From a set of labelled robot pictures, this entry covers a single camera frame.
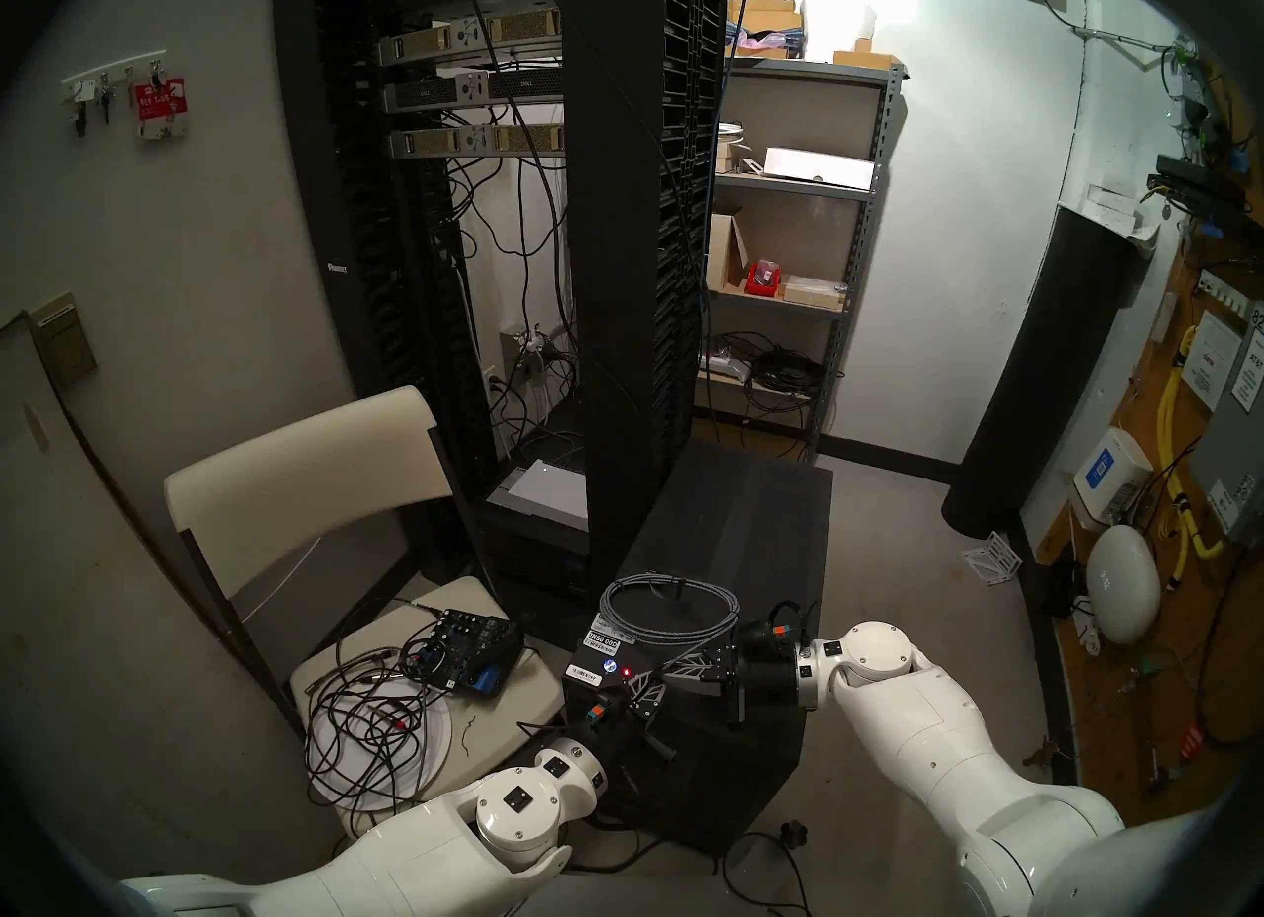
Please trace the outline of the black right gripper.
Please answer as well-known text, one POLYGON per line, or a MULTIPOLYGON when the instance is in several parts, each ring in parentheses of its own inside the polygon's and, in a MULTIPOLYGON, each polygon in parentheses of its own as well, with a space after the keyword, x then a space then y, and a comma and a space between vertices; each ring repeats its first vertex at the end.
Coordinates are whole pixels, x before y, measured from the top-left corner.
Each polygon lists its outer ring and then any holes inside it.
POLYGON ((793 641, 766 645, 699 648, 671 660, 661 673, 667 691, 690 696, 724 696, 728 725, 742 725, 755 710, 801 710, 799 648, 793 641))

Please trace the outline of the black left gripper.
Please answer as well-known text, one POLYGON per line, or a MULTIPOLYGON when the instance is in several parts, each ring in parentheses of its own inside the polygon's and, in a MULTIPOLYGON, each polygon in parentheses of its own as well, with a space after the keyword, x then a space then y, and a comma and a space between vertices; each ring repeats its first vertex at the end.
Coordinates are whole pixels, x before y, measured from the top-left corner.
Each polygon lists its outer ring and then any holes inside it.
POLYGON ((578 684, 578 740, 613 773, 632 753, 646 748, 665 764, 676 761, 676 748, 656 737, 650 727, 662 710, 664 677, 645 672, 611 686, 578 684))

